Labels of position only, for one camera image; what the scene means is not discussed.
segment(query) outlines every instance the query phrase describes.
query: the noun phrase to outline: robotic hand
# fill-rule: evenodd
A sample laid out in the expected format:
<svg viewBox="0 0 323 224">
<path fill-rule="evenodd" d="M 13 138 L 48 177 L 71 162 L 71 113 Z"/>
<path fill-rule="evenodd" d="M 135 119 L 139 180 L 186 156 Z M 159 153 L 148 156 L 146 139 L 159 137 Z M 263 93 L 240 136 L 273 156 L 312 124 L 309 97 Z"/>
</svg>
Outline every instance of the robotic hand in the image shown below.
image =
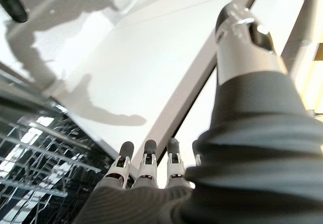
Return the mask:
<svg viewBox="0 0 323 224">
<path fill-rule="evenodd" d="M 306 112 L 268 30 L 248 9 L 229 4 L 216 42 L 211 126 L 193 144 L 197 166 L 185 172 L 196 186 L 191 195 L 185 186 L 114 195 L 100 188 L 75 223 L 323 223 L 323 124 Z M 169 181 L 182 178 L 175 140 L 168 154 Z M 149 173 L 140 176 L 153 179 Z M 100 206 L 110 196 L 120 198 Z"/>
</svg>

